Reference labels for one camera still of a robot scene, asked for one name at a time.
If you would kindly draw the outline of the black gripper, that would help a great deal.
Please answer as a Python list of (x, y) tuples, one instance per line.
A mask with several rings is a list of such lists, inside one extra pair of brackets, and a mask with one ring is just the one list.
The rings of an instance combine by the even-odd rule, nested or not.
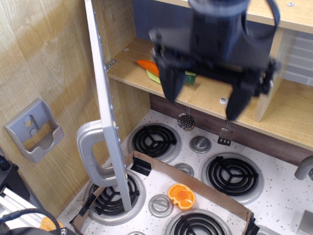
[(267, 94), (277, 63), (269, 51), (275, 26), (256, 29), (245, 13), (214, 16), (193, 12), (189, 27), (155, 28), (153, 61), (165, 98), (174, 102), (193, 72), (232, 85), (227, 120), (236, 120), (254, 95)]

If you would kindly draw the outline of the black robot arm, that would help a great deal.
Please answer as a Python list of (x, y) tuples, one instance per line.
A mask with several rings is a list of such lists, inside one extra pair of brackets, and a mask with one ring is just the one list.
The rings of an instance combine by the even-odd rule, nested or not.
[(279, 63), (270, 57), (275, 28), (251, 33), (246, 0), (191, 0), (192, 24), (187, 28), (156, 28), (152, 59), (165, 97), (175, 101), (186, 72), (231, 84), (226, 118), (234, 121), (251, 98), (267, 94)]

